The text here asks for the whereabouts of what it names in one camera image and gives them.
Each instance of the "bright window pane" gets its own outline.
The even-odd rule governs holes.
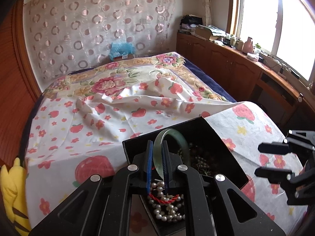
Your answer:
[[[271,52],[276,34],[278,0],[244,0],[243,20],[240,38]]]
[[[304,44],[304,41],[308,36],[315,36],[315,25],[299,0],[282,1],[283,22],[277,57],[308,80],[314,64],[315,49],[312,44]]]

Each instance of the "cabinet door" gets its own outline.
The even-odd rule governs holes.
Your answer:
[[[188,60],[192,58],[192,40],[188,34],[177,34],[176,52]]]
[[[206,74],[229,93],[230,71],[227,66],[231,62],[231,56],[220,46],[215,47],[215,45],[212,45],[211,50],[211,61]]]
[[[259,78],[260,70],[246,58],[235,56],[230,64],[231,85],[229,94],[236,101],[248,100]]]
[[[203,70],[205,73],[210,64],[211,50],[208,42],[204,40],[196,40],[193,43],[193,55],[191,62]]]

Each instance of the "red braided cord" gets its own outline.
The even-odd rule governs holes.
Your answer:
[[[160,200],[160,199],[154,197],[152,193],[149,193],[149,196],[150,196],[153,200],[157,201],[158,203],[170,204],[170,203],[173,203],[179,195],[174,196],[174,197],[171,198],[169,201]]]

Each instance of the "pink bottle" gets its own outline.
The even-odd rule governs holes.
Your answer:
[[[242,52],[247,54],[253,54],[254,46],[253,46],[253,39],[248,37],[247,41],[244,43]]]

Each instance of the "window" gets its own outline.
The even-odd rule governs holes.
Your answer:
[[[305,40],[315,36],[315,24],[300,0],[243,0],[238,33],[294,69],[309,84],[315,72],[315,49]]]

